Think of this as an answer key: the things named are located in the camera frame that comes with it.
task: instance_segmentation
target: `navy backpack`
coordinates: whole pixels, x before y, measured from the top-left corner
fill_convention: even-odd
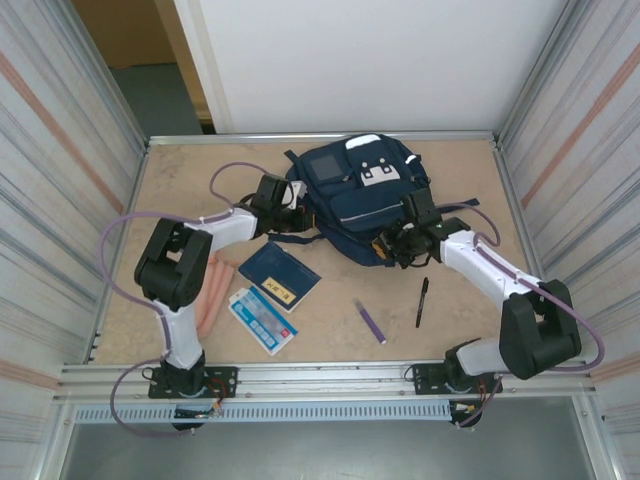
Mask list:
[[[327,238],[342,254],[367,267],[393,266],[380,258],[371,243],[390,224],[403,217],[400,199],[429,188],[420,155],[400,141],[381,134],[357,135],[309,150],[293,162],[287,180],[301,180],[307,194],[301,203],[316,216],[320,235],[301,238],[271,234],[271,240],[309,243]],[[469,202],[477,205],[477,200]]]

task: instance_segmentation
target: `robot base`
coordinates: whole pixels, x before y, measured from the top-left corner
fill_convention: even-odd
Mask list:
[[[493,373],[483,373],[476,377],[467,377],[463,382],[452,381],[450,369],[443,363],[416,363],[411,366],[413,385],[416,395],[478,395],[481,384],[487,394],[496,386]]]
[[[198,368],[199,380],[194,383],[176,382],[175,372],[160,366],[150,369],[149,398],[233,398],[238,385],[237,367]]]

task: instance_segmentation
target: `metal floor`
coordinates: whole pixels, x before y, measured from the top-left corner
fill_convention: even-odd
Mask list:
[[[76,426],[62,478],[545,480],[594,478],[569,398],[498,399],[476,431],[447,422],[205,425],[141,439]]]

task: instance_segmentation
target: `doorway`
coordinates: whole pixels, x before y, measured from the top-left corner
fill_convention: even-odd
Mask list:
[[[215,128],[172,0],[72,0],[146,137]]]

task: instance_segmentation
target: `black pen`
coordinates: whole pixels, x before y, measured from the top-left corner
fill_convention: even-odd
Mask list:
[[[418,305],[418,316],[416,317],[416,328],[420,326],[420,320],[422,319],[422,307],[424,307],[424,297],[427,295],[427,290],[429,290],[429,278],[424,277],[424,281],[422,282],[422,292],[420,293],[420,304]]]

